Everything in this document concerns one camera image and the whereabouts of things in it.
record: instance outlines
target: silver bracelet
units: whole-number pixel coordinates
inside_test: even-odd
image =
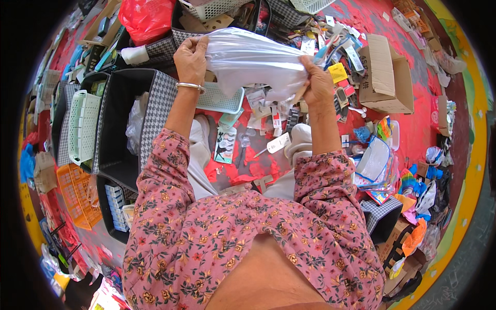
[[[205,87],[196,85],[196,84],[191,84],[191,83],[176,83],[176,88],[179,89],[179,86],[186,86],[186,87],[192,87],[196,88],[200,91],[200,95],[205,93]]]

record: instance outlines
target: orange bag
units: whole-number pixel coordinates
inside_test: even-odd
[[[401,249],[405,253],[405,257],[410,256],[410,254],[415,251],[415,249],[419,246],[420,242],[424,239],[427,230],[426,221],[421,218],[417,223],[417,227],[412,231],[411,235],[406,237],[405,242],[401,246]]]

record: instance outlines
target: pink bag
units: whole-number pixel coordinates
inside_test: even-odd
[[[136,46],[161,39],[171,29],[176,0],[123,0],[119,20]]]

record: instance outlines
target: yellow border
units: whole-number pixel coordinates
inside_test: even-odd
[[[41,257],[41,244],[46,243],[45,237],[40,228],[39,219],[36,217],[36,213],[34,211],[33,202],[31,201],[31,196],[29,195],[29,188],[26,183],[21,183],[21,175],[19,170],[19,161],[21,158],[21,150],[22,150],[22,134],[24,132],[24,119],[26,116],[26,109],[23,109],[21,115],[21,122],[19,126],[19,139],[17,146],[17,185],[19,186],[19,195],[22,207],[22,214],[24,216],[24,223],[26,224],[26,228],[28,230],[28,234],[31,237],[31,241],[33,242],[33,246],[35,247],[38,255]]]
[[[459,56],[462,57],[467,63],[467,70],[464,72],[465,88],[469,88],[467,89],[467,92],[472,92],[474,95],[473,105],[471,105],[471,102],[468,102],[468,107],[470,118],[473,120],[472,129],[474,131],[475,140],[472,145],[470,164],[467,168],[465,180],[463,181],[463,188],[460,193],[460,198],[458,199],[458,205],[456,206],[456,210],[454,212],[455,214],[453,215],[448,227],[448,230],[452,231],[452,238],[450,240],[449,233],[447,232],[443,238],[448,238],[447,240],[443,240],[444,243],[448,242],[448,244],[445,245],[446,251],[444,255],[441,258],[437,257],[438,261],[429,266],[422,279],[422,283],[416,289],[414,294],[402,299],[400,302],[395,303],[391,307],[398,309],[408,309],[416,301],[418,301],[437,280],[455,254],[458,246],[465,236],[465,233],[467,232],[468,224],[472,220],[472,216],[477,205],[476,198],[479,197],[481,191],[482,180],[484,177],[484,166],[486,163],[486,111],[488,110],[488,102],[476,58],[474,57],[472,48],[463,34],[461,27],[458,25],[448,9],[439,0],[426,0],[426,3],[432,8],[438,19],[445,19],[446,24],[449,24],[451,29],[456,30],[456,37],[459,40],[456,44],[464,50],[464,53]]]

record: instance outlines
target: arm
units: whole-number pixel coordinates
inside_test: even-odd
[[[309,107],[311,122],[312,151],[314,155],[341,149],[336,110],[334,109],[334,83],[328,71],[312,63],[308,56],[302,56],[301,62],[310,74],[308,86],[303,95]]]
[[[208,38],[192,38],[179,47],[174,54],[179,81],[203,84],[207,43]],[[199,90],[179,87],[164,128],[153,141],[150,157],[136,181],[139,196],[123,263],[124,294],[133,309],[156,309],[164,299],[177,301],[177,294],[169,295],[173,279],[168,278],[170,267],[166,266],[174,266],[175,244],[181,242],[183,220],[194,202],[187,179],[188,137],[198,97]]]
[[[205,60],[207,46],[208,37],[205,36],[187,38],[179,46],[174,54],[179,82],[203,86],[207,68]],[[199,96],[200,91],[195,88],[179,87],[164,128],[188,138]]]
[[[302,63],[311,74],[304,98],[309,106],[314,155],[297,160],[295,201],[317,215],[333,234],[335,245],[341,248],[333,258],[335,266],[343,269],[353,265],[351,268],[357,268],[355,272],[361,279],[370,279],[374,288],[370,298],[378,303],[385,282],[384,270],[367,232],[364,213],[355,199],[357,187],[351,179],[355,165],[341,149],[334,94],[330,91],[332,79],[307,57],[302,57]],[[357,260],[364,263],[356,265]]]

